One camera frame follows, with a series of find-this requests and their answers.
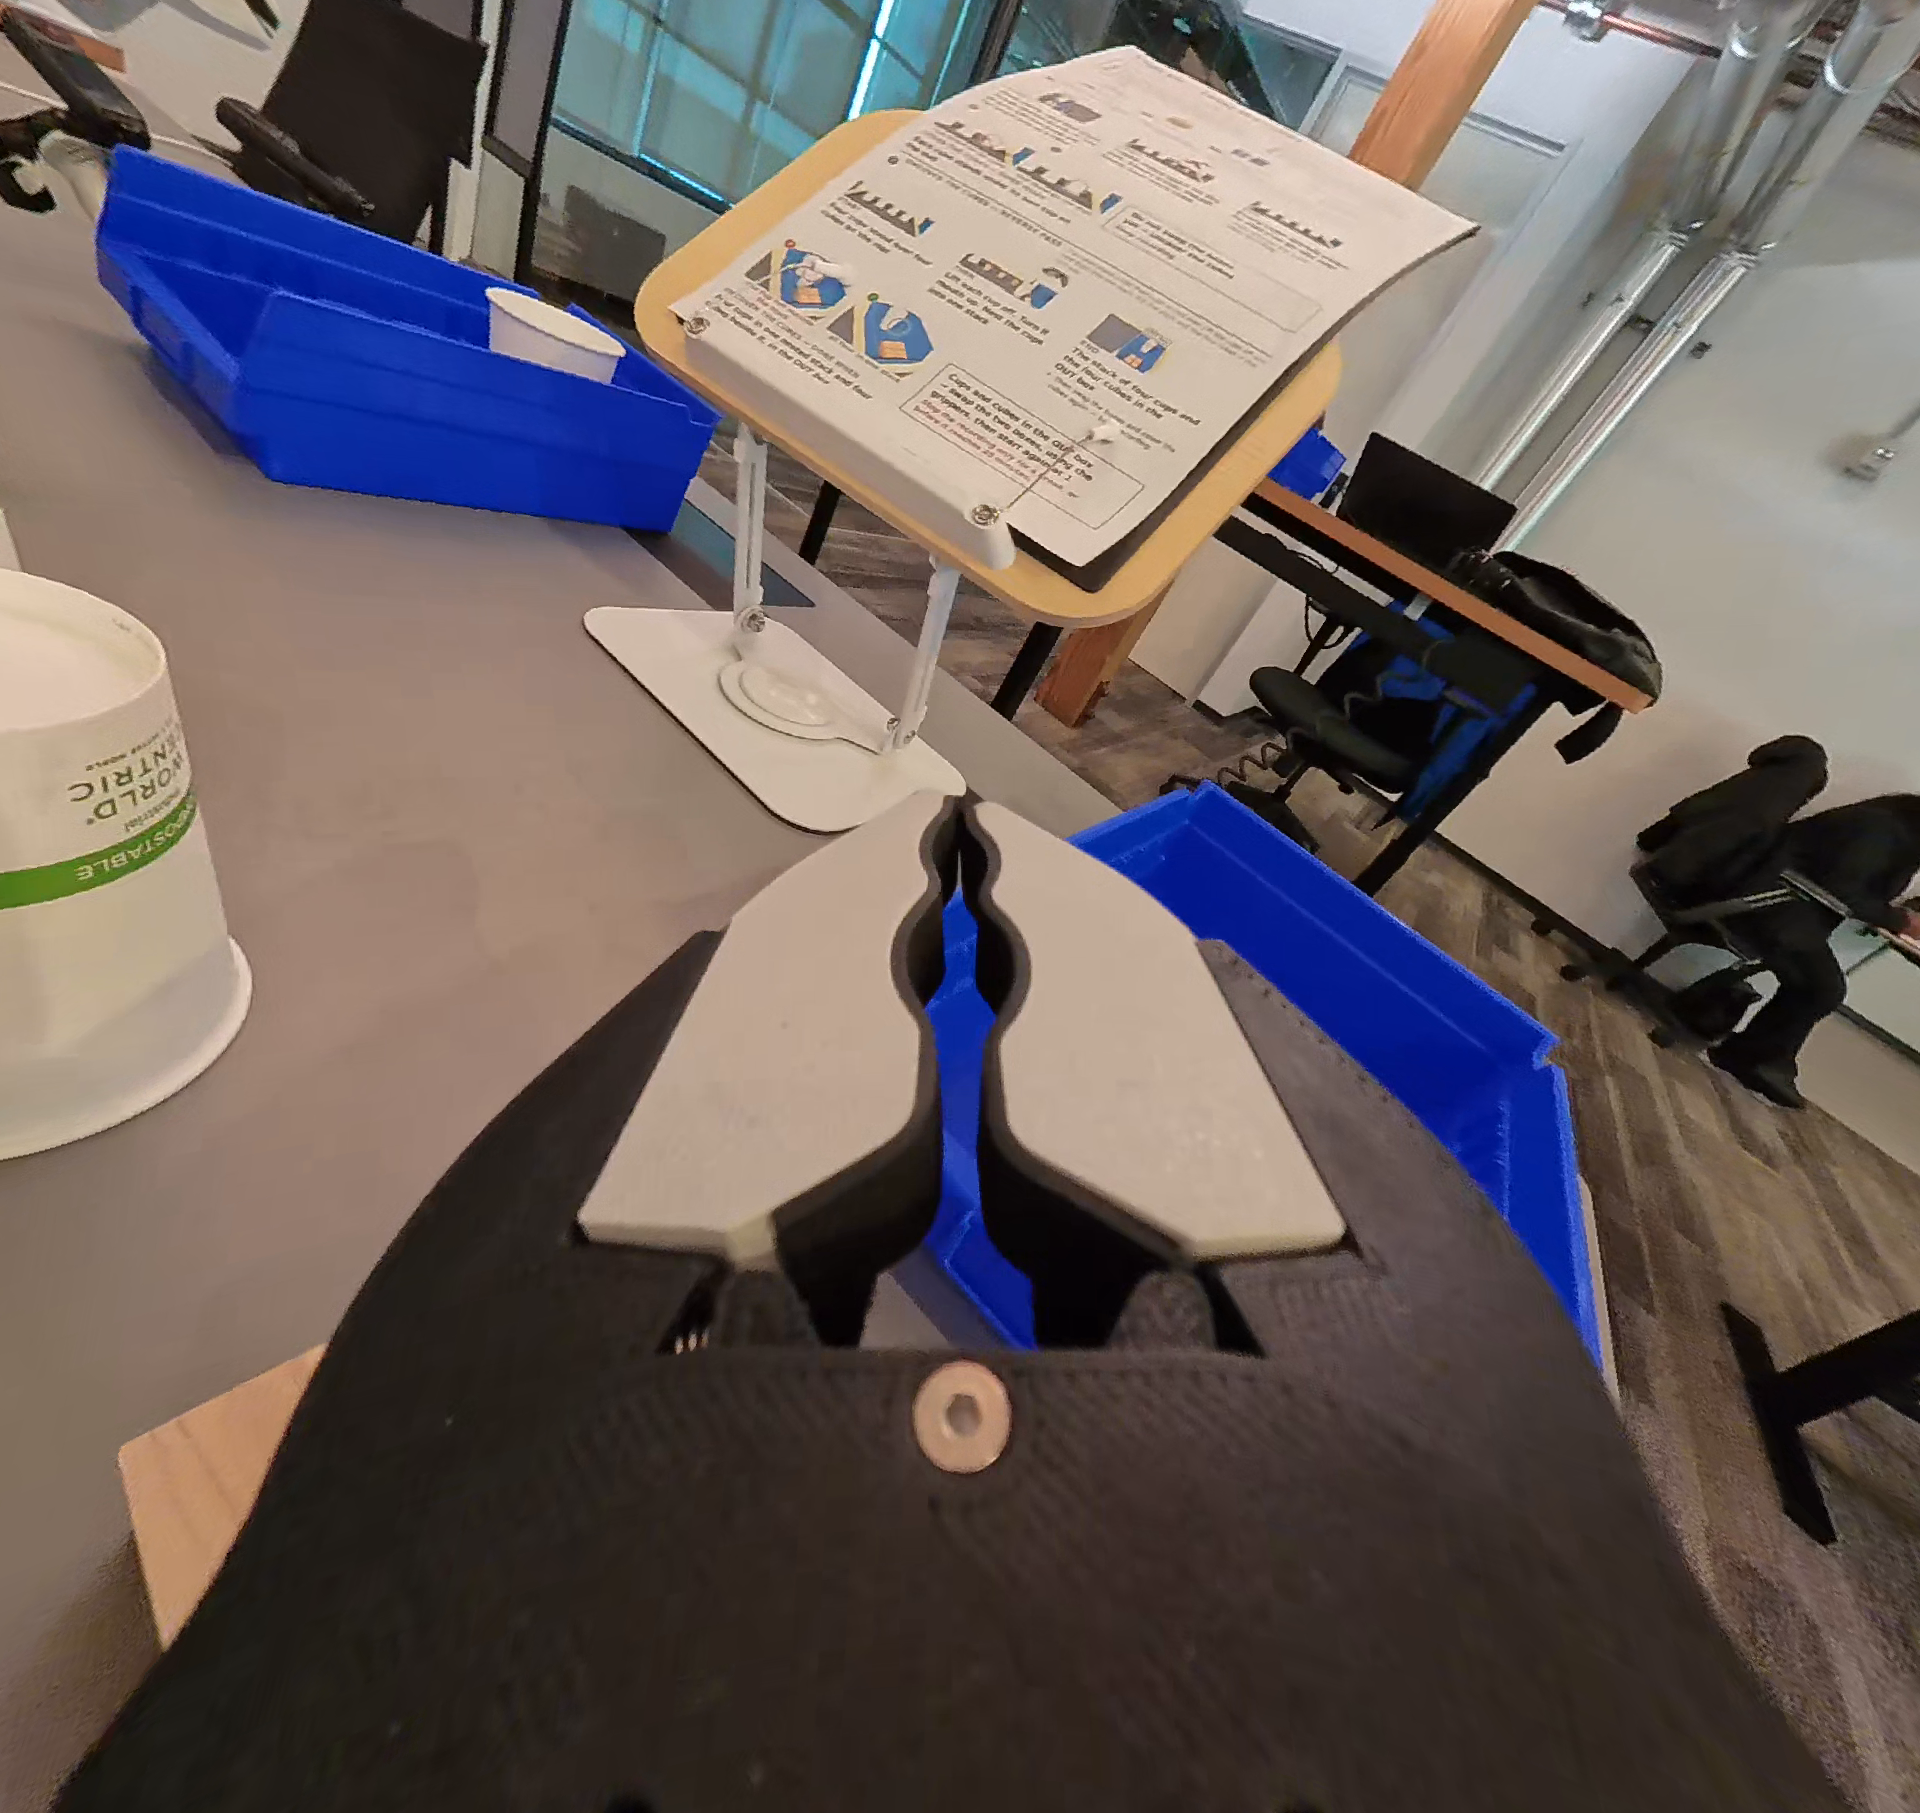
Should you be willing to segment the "long blue plastic bin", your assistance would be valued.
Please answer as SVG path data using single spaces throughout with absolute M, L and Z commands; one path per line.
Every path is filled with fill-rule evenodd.
M 102 287 L 272 480 L 668 531 L 718 414 L 616 334 L 610 383 L 495 352 L 469 266 L 121 147 Z

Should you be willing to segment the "grey desk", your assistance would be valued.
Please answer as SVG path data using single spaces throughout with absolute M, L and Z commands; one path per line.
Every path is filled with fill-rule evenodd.
M 339 1224 L 377 1173 L 458 1163 L 356 1297 L 280 1448 L 288 1521 L 249 1525 L 141 1687 L 219 1709 L 295 1682 L 381 1700 L 665 1667 L 703 1698 L 752 1661 L 856 1687 L 933 1664 L 961 1689 L 1036 1667 L 1520 1695 L 1599 1659 L 1670 1544 L 1613 1401 L 1322 1387 L 1265 1368 L 1031 1376 L 1011 1445 L 965 1477 L 909 1435 L 927 1353 L 668 1353 L 701 1268 L 590 1250 L 572 1224 L 657 1064 L 714 917 L 771 865 L 734 799 L 649 751 L 569 590 L 625 533 L 277 506 L 206 411 L 85 332 L 8 376 L 8 442 L 84 487 L 84 583 L 186 654 L 213 852 L 261 937 L 267 1009 L 227 1075 L 54 1176 L 4 1228 L 62 1271 L 74 1326 L 138 1290 L 211 1305 L 246 1207 Z

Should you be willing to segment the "office chair with blue cloth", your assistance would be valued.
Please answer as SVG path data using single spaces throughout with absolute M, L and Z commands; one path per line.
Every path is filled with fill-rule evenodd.
M 1509 657 L 1520 675 L 1531 675 L 1539 689 L 1549 689 L 1549 670 L 1474 625 L 1449 626 L 1440 621 L 1420 616 L 1410 619 L 1397 608 L 1384 608 L 1358 633 L 1356 642 L 1380 642 L 1396 656 L 1412 657 L 1447 682 L 1453 682 L 1486 702 L 1510 697 L 1510 680 L 1497 666 L 1498 657 Z M 1380 894 L 1396 880 L 1412 854 L 1431 839 L 1437 828 L 1482 786 L 1498 761 L 1517 743 L 1517 739 L 1537 720 L 1542 705 L 1530 718 L 1524 718 L 1501 743 L 1483 743 L 1467 761 L 1467 767 L 1453 776 L 1436 799 L 1416 814 L 1402 816 L 1394 809 L 1394 795 L 1381 793 L 1365 782 L 1365 772 L 1385 772 L 1392 761 L 1373 742 L 1363 738 L 1317 689 L 1317 680 L 1297 670 L 1280 666 L 1257 668 L 1251 675 L 1251 689 L 1265 715 L 1279 730 L 1280 747 L 1280 791 L 1288 795 L 1307 770 L 1330 775 L 1344 791 L 1365 793 L 1377 799 L 1384 816 L 1396 828 L 1392 839 L 1370 857 L 1356 880 L 1363 894 Z

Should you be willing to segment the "blue cloth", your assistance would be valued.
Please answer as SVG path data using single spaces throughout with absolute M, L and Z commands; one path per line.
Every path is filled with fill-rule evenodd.
M 1497 666 L 1510 680 L 1510 697 L 1486 702 L 1447 682 L 1412 657 L 1380 642 L 1356 642 L 1315 682 L 1356 730 L 1388 753 L 1385 772 L 1365 782 L 1394 795 L 1394 809 L 1412 816 L 1430 806 L 1475 750 L 1501 743 L 1539 702 L 1539 686 L 1520 675 L 1509 657 Z

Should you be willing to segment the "black laptop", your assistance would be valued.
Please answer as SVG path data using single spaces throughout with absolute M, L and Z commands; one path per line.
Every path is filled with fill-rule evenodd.
M 1345 477 L 1336 515 L 1443 574 L 1459 555 L 1498 546 L 1517 506 L 1392 436 L 1370 433 Z

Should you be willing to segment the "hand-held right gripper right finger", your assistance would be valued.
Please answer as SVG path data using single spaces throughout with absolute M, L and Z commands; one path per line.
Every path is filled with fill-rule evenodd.
M 1105 1345 L 1156 1275 L 1338 1250 L 1347 1224 L 1187 926 L 995 799 L 964 818 L 992 1009 L 981 1210 L 1036 1345 Z

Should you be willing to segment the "metal ceiling pipes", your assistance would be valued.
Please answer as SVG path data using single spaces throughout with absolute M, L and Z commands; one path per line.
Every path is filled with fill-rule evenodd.
M 1713 0 L 1713 73 L 1664 210 L 1527 409 L 1482 467 L 1494 489 L 1542 440 L 1552 415 L 1624 332 L 1640 301 L 1693 249 L 1717 247 L 1659 311 L 1613 381 L 1524 489 L 1510 544 L 1549 515 L 1730 297 L 1788 238 L 1885 100 L 1916 73 L 1918 0 Z M 1621 32 L 1611 0 L 1569 0 L 1588 40 Z

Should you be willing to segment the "wooden table black frame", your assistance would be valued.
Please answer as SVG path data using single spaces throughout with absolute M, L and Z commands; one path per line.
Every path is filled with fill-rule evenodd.
M 1390 541 L 1380 541 L 1333 511 L 1280 489 L 1271 479 L 1257 482 L 1251 499 L 1261 506 L 1256 510 L 1250 506 L 1238 507 L 1231 522 L 1218 531 L 1218 537 L 1231 544 L 1236 552 L 1256 558 L 1273 574 L 1280 573 L 1280 559 L 1265 558 L 1261 548 L 1251 546 L 1253 533 L 1261 531 L 1263 537 L 1268 538 L 1280 528 L 1292 533 L 1307 531 L 1310 535 L 1308 548 L 1315 554 L 1325 555 L 1326 550 L 1338 550 L 1345 564 L 1358 561 L 1363 568 L 1388 574 L 1412 595 L 1423 595 L 1449 608 L 1459 621 L 1497 634 L 1502 644 L 1537 659 L 1549 673 L 1557 673 L 1585 687 L 1621 712 L 1635 715 L 1654 705 L 1654 695 L 1635 680 L 1608 673 L 1578 649 L 1527 626 L 1524 619 L 1505 611 L 1491 599 L 1475 593 L 1475 590 L 1425 567 L 1416 555 L 1402 552 Z

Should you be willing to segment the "wooden cube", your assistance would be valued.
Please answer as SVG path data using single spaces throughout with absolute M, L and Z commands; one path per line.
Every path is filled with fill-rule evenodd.
M 313 1345 L 121 1445 L 119 1481 L 161 1647 L 227 1560 L 323 1357 Z

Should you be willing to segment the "white wooden document stand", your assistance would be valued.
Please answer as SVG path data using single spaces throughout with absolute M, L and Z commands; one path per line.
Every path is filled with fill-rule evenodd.
M 1171 506 L 1164 522 L 1105 587 L 1075 587 L 1031 554 L 1010 554 L 1005 568 L 983 567 L 965 546 L 942 538 L 925 524 L 906 502 L 904 482 L 877 479 L 874 455 L 853 464 L 831 454 L 828 431 L 816 415 L 805 423 L 779 423 L 774 409 L 752 398 L 734 374 L 691 352 L 680 318 L 682 301 L 695 297 L 740 255 L 779 242 L 798 209 L 835 176 L 865 164 L 874 149 L 915 122 L 917 110 L 894 108 L 826 134 L 657 267 L 635 297 L 633 318 L 645 352 L 662 371 L 757 436 L 751 452 L 754 466 L 764 461 L 770 447 L 779 447 L 927 555 L 933 573 L 925 611 L 903 693 L 904 715 L 924 720 L 961 581 L 987 587 L 1034 631 L 1092 629 L 1097 657 L 1114 670 L 1195 552 L 1268 480 L 1271 467 L 1322 415 L 1338 390 L 1340 347 L 1336 340 L 1322 344 L 1288 378 L 1236 440 L 1222 444 L 1195 475 L 1187 494 Z M 961 791 L 961 775 L 922 733 L 903 745 L 892 743 L 888 710 L 858 689 L 847 670 L 831 666 L 819 648 L 758 608 L 754 595 L 764 548 L 764 506 L 740 506 L 730 511 L 730 521 L 736 533 L 731 611 L 595 608 L 586 619 L 590 638 L 788 824 L 835 833 L 865 824 L 911 791 Z M 762 709 L 740 709 L 727 695 L 725 675 L 742 666 L 736 648 L 740 611 L 760 621 L 752 634 L 757 663 L 802 692 L 828 697 L 831 716 L 855 733 L 853 742 L 774 728 Z

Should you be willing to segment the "white paper cup green band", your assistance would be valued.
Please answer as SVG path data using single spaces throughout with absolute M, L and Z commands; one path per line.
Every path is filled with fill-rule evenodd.
M 487 305 L 490 349 L 503 360 L 610 385 L 630 356 L 616 334 L 517 287 L 490 287 Z
M 2 576 L 2 1155 L 66 1146 L 227 1051 L 253 972 L 227 934 L 159 638 Z

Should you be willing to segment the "black table leg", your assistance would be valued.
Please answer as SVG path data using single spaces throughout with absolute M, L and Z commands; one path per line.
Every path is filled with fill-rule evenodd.
M 1808 1538 L 1833 1546 L 1836 1525 L 1803 1428 L 1869 1400 L 1918 1420 L 1918 1311 L 1885 1321 L 1790 1365 L 1776 1363 L 1757 1321 L 1730 1302 L 1722 1302 L 1717 1311 L 1781 1506 Z

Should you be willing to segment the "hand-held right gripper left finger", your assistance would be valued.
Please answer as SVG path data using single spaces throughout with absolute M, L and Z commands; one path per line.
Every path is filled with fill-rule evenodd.
M 748 900 L 718 935 L 579 1211 L 595 1244 L 779 1271 L 824 1345 L 942 1195 L 927 1003 L 961 803 L 914 793 Z

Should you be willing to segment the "wide blue plastic bin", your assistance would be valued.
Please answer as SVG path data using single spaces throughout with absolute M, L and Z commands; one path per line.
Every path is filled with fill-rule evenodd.
M 1156 799 L 1076 849 L 1199 940 L 1347 1237 L 1321 1255 L 1222 1266 L 1205 1287 L 1156 1275 L 1105 1345 L 1042 1347 L 1031 1284 L 989 1250 L 983 1210 L 942 1201 L 937 1252 L 961 1253 L 949 1278 L 961 1290 L 984 1278 L 984 1318 L 1015 1335 L 965 1362 L 992 1368 L 1011 1400 L 1032 1396 L 1031 1376 L 1261 1365 L 1322 1387 L 1380 1374 L 1459 1400 L 1604 1401 L 1572 1106 L 1549 1031 L 1218 791 Z M 949 977 L 973 984 L 945 984 L 929 1017 L 942 1093 L 973 1097 L 973 1116 L 946 1133 L 972 1201 L 992 1024 L 975 949 L 961 828 L 946 955 Z

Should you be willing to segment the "chair with black jacket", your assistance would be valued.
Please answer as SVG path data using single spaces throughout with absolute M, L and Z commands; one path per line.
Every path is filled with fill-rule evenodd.
M 1630 880 L 1654 913 L 1662 937 L 1639 955 L 1628 977 L 1653 992 L 1649 1038 L 1659 1048 L 1705 1047 L 1732 1035 L 1759 1001 L 1764 972 L 1749 924 L 1795 899 L 1781 849 L 1795 814 L 1825 791 L 1827 750 L 1805 735 L 1764 742 L 1745 767 L 1674 804 L 1639 833 Z M 1713 947 L 1732 965 L 1688 988 L 1659 988 L 1651 968 L 1682 947 Z

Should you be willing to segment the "printed instruction sheet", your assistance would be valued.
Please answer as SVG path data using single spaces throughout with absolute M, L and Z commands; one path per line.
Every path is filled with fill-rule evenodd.
M 992 571 L 1103 587 L 1475 223 L 1138 47 L 915 114 L 677 301 L 688 357 Z

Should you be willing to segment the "wooden post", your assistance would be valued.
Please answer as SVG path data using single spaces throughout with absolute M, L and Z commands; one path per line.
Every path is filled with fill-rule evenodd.
M 1404 188 L 1423 188 L 1537 2 L 1434 0 L 1347 157 Z M 1040 709 L 1070 728 L 1082 726 L 1169 593 L 1164 587 L 1129 619 L 1064 640 L 1036 682 Z

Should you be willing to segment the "black backpack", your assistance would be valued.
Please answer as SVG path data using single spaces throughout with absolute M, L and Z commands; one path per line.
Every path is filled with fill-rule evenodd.
M 1651 704 L 1659 702 L 1664 664 L 1644 629 L 1567 568 L 1526 552 L 1480 550 L 1457 554 L 1449 564 L 1449 576 L 1599 670 L 1632 686 Z M 1554 743 L 1565 765 L 1597 753 L 1620 728 L 1621 712 L 1616 704 L 1565 678 L 1539 689 L 1534 704 L 1560 704 L 1574 715 L 1585 715 L 1579 726 Z

